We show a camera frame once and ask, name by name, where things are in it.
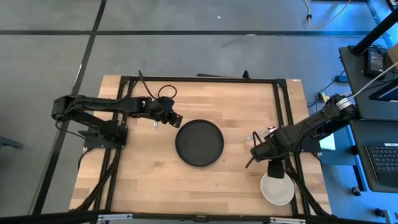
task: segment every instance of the black plate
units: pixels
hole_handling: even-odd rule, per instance
[[[224,149],[224,138],[215,124],[196,119],[180,128],[175,138],[175,148],[184,162],[203,167],[220,157]]]

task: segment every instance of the white bowl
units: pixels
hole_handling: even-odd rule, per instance
[[[274,205],[286,205],[294,196],[292,179],[285,174],[283,179],[269,177],[265,173],[261,178],[261,192]]]

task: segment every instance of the keyboard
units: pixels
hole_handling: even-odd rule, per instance
[[[398,143],[365,145],[379,184],[398,187]]]

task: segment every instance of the black desk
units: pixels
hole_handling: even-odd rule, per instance
[[[369,188],[375,192],[398,193],[398,188],[381,185],[377,182],[371,161],[367,155],[365,144],[372,142],[398,141],[398,123],[388,121],[359,121],[349,122],[353,132],[358,154],[368,181]]]
[[[322,150],[320,159],[322,165],[343,165],[355,166],[355,158],[351,150],[351,130],[348,127],[342,128],[333,135],[335,136],[336,150]]]
[[[351,91],[356,93],[365,86],[371,78],[363,75],[364,57],[357,57],[349,51],[347,47],[339,49],[341,61],[348,77]],[[387,73],[385,80],[389,80],[392,73]],[[369,87],[381,84],[379,81],[373,82]],[[369,100],[369,95],[379,90],[383,86],[361,92],[355,96],[356,106],[360,117],[376,121],[398,121],[398,103],[386,101]]]

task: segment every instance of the butcher block tabletop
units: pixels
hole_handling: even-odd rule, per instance
[[[103,77],[100,98],[116,98],[120,76]],[[252,141],[246,138],[253,131],[278,127],[272,84],[223,82],[146,82],[156,94],[164,85],[173,85],[178,93],[173,110],[183,116],[181,126],[194,119],[216,124],[224,137],[220,158],[206,167],[190,166],[175,150],[178,129],[149,119],[127,119],[129,132],[122,150],[116,177],[111,210],[114,212],[207,214],[207,215],[292,215],[291,205],[277,206],[268,202],[260,190],[261,177],[267,172],[267,161],[250,160]],[[308,116],[300,80],[287,80],[294,122]],[[282,90],[279,91],[287,124]],[[172,96],[172,88],[161,95]],[[137,82],[132,96],[149,96]],[[112,113],[95,112],[109,120]],[[76,208],[98,182],[104,149],[94,149],[82,160],[70,208]],[[327,212],[330,211],[326,187],[319,161],[311,154],[300,155],[307,188]],[[104,208],[107,186],[100,208]],[[301,194],[296,186],[299,213],[303,213]]]

